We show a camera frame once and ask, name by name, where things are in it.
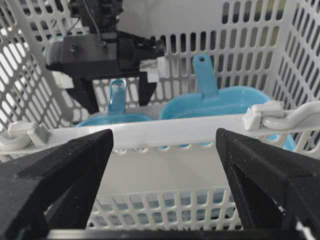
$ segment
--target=black plastic part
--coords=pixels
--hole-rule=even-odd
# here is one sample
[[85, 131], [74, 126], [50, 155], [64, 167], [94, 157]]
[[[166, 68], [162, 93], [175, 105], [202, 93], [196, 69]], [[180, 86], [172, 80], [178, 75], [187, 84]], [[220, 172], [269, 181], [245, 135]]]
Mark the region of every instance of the black plastic part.
[[[123, 0], [87, 0], [93, 18], [102, 32], [115, 31], [116, 24], [119, 22], [117, 16], [123, 12]], [[69, 9], [72, 18], [81, 18], [82, 25], [89, 27], [95, 33], [96, 28], [91, 20], [84, 0], [70, 0]]]
[[90, 114], [99, 112], [99, 106], [92, 81], [84, 78], [73, 79], [74, 88], [66, 89], [66, 92], [83, 106]]
[[71, 228], [84, 228], [112, 148], [112, 131], [103, 130], [2, 164], [0, 240], [46, 236], [44, 212], [52, 204], [59, 206], [48, 216], [51, 226], [62, 219], [70, 220]]
[[299, 231], [52, 231], [46, 240], [304, 240]]
[[299, 220], [320, 237], [320, 161], [225, 129], [216, 147], [245, 230]]
[[157, 88], [156, 82], [148, 82], [147, 73], [142, 73], [139, 78], [139, 106], [147, 106]]

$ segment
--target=blue plastic container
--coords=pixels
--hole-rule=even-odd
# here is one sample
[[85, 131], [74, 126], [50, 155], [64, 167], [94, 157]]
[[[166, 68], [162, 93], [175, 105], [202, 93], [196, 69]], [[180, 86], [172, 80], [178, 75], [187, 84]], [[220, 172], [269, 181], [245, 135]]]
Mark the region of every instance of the blue plastic container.
[[152, 121], [151, 117], [143, 114], [125, 113], [126, 87], [127, 84], [124, 79], [112, 81], [110, 84], [108, 114], [91, 117], [79, 123], [77, 127]]
[[[160, 120], [244, 114], [252, 105], [271, 100], [268, 95], [252, 87], [234, 86], [219, 90], [208, 55], [196, 55], [193, 67], [199, 93], [184, 94], [169, 101], [160, 114]], [[271, 136], [269, 140], [276, 138], [276, 135]], [[289, 135], [284, 148], [292, 151], [295, 147], [296, 144]]]

